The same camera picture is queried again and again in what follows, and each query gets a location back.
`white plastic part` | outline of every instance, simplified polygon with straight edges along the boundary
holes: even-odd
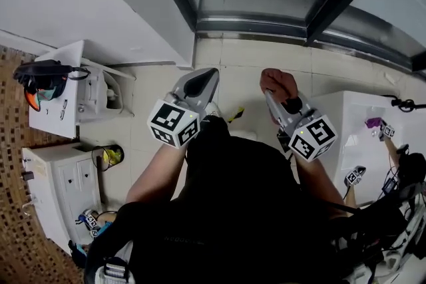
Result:
[[[157,100],[148,120],[152,137],[179,149],[200,131],[200,115],[164,100]]]
[[[326,153],[337,140],[337,132],[326,115],[294,131],[289,147],[311,162]]]

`shoe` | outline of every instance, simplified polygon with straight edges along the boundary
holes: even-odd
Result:
[[[222,113],[220,112],[215,102],[210,102],[209,104],[207,104],[205,111],[206,111],[206,116],[211,115],[216,117],[222,117]]]

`hand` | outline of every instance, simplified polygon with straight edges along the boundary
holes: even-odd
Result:
[[[265,69],[260,76],[262,92],[270,90],[274,100],[287,104],[287,99],[298,97],[298,86],[292,74],[278,69]]]

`white cabinet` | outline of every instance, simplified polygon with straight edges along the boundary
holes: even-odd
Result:
[[[89,244],[91,237],[83,223],[76,224],[86,209],[100,212],[97,169],[91,152],[81,144],[48,148],[23,148],[32,202],[46,237],[69,253],[68,241]]]

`orange lens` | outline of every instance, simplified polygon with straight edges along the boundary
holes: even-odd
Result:
[[[40,111],[40,106],[37,104],[37,94],[30,94],[27,91],[24,91],[24,94],[29,106],[35,111]]]

